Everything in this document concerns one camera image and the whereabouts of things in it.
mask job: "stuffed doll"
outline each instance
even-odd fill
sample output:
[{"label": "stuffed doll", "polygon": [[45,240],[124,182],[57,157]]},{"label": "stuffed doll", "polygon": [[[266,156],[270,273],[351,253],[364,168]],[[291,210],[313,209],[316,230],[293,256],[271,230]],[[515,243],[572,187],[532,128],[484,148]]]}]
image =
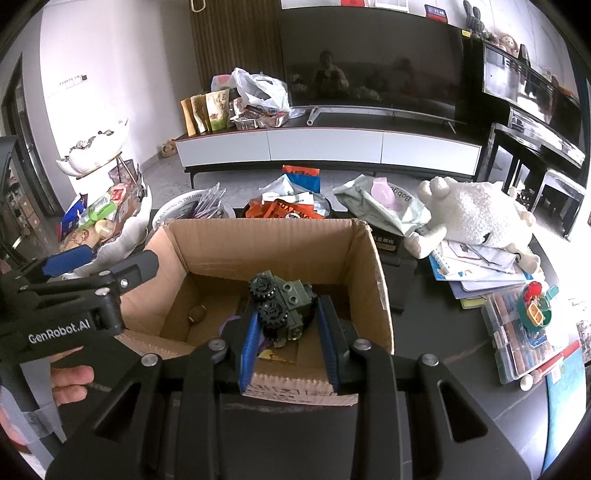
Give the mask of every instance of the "stuffed doll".
[{"label": "stuffed doll", "polygon": [[511,35],[506,33],[502,33],[499,35],[499,47],[505,50],[508,54],[513,55],[516,57],[519,55],[519,47],[517,46],[517,42]]},{"label": "stuffed doll", "polygon": [[418,187],[418,198],[431,212],[429,233],[413,232],[404,239],[408,252],[417,258],[431,253],[443,239],[469,245],[504,248],[517,255],[522,270],[533,274],[540,258],[528,249],[535,217],[517,203],[517,191],[501,191],[501,183],[459,183],[435,177]]}]

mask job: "plush sheep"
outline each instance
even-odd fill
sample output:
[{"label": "plush sheep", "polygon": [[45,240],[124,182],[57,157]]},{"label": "plush sheep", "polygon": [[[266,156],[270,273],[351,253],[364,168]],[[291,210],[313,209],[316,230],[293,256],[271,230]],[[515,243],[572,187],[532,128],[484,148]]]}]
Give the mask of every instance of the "plush sheep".
[{"label": "plush sheep", "polygon": [[404,245],[417,258],[426,257],[443,239],[504,248],[532,274],[540,267],[538,255],[528,250],[535,217],[515,201],[516,195],[514,188],[503,193],[500,183],[459,183],[450,177],[423,181],[418,198],[431,212],[430,231],[413,232]]}]

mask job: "snack package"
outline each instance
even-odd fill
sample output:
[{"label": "snack package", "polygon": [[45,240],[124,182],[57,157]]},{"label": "snack package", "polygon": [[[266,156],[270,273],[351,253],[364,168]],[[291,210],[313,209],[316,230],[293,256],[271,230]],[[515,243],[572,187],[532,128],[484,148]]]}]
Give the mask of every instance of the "snack package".
[{"label": "snack package", "polygon": [[86,210],[88,195],[80,195],[78,201],[71,206],[57,225],[57,241],[62,242],[68,234],[78,227],[78,218]]},{"label": "snack package", "polygon": [[207,115],[207,107],[205,106],[205,95],[193,95],[191,97],[191,107],[193,108],[193,117],[195,118],[198,133],[204,134],[212,131]]},{"label": "snack package", "polygon": [[117,210],[117,205],[111,202],[111,194],[105,193],[98,198],[92,205],[90,205],[81,215],[78,220],[78,226],[86,228],[94,225],[97,220],[107,218],[111,213]]},{"label": "snack package", "polygon": [[185,125],[187,127],[187,135],[192,137],[197,134],[197,122],[193,116],[193,107],[191,106],[191,99],[185,98],[181,100],[181,107],[185,118]]},{"label": "snack package", "polygon": [[313,205],[299,205],[287,203],[277,199],[271,202],[271,205],[263,218],[316,218],[323,219],[314,211]]},{"label": "snack package", "polygon": [[130,189],[131,185],[126,183],[118,183],[117,185],[113,185],[109,189],[111,202],[119,207],[119,205],[128,197]]},{"label": "snack package", "polygon": [[68,235],[60,245],[60,252],[88,245],[91,248],[100,242],[100,234],[96,232],[94,225],[79,227]]},{"label": "snack package", "polygon": [[314,193],[320,193],[320,169],[283,165],[283,173],[295,183]]},{"label": "snack package", "polygon": [[229,101],[230,90],[220,90],[205,94],[205,103],[207,105],[207,116],[212,126],[212,131],[221,130],[228,125],[228,116],[230,112]]}]

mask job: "plastic storage box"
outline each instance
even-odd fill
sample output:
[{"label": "plastic storage box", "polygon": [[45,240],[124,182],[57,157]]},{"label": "plastic storage box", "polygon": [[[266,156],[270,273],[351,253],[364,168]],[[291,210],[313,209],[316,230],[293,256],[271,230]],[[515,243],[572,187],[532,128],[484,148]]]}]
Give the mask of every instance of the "plastic storage box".
[{"label": "plastic storage box", "polygon": [[528,331],[519,321],[517,300],[523,285],[493,293],[482,307],[482,315],[495,348],[496,366],[502,384],[518,380],[562,350],[551,345],[545,330]]}]

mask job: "wall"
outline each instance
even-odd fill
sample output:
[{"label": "wall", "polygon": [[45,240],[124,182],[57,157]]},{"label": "wall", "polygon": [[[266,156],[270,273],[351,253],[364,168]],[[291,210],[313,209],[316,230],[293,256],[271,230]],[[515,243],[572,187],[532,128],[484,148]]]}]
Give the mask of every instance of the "wall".
[{"label": "wall", "polygon": [[[281,0],[281,3],[283,8],[296,8],[340,5],[340,0]],[[373,5],[375,0],[365,3]],[[463,0],[408,0],[409,12],[424,17],[425,3],[443,8],[451,25],[465,28]],[[510,34],[518,44],[527,46],[533,68],[539,72],[542,67],[550,69],[562,86],[577,92],[566,43],[529,0],[470,0],[470,3],[480,9],[481,20],[489,31]]]},{"label": "wall", "polygon": [[[41,86],[41,70],[39,61],[39,38],[41,31],[41,12],[33,17],[22,29],[6,56],[0,63],[0,103],[4,98],[6,88],[12,74],[22,56],[23,87],[25,102],[33,138],[37,152],[47,177],[53,187],[62,208],[67,209],[74,198],[74,190],[68,180],[56,165],[60,158],[56,142],[50,128],[47,115],[43,88]],[[0,121],[0,135],[6,135]]]},{"label": "wall", "polygon": [[[122,118],[130,121],[124,158],[140,164],[185,132],[180,101],[200,90],[189,12],[172,0],[58,0],[43,9],[41,77],[61,156]],[[55,93],[81,74],[86,82]]]}]

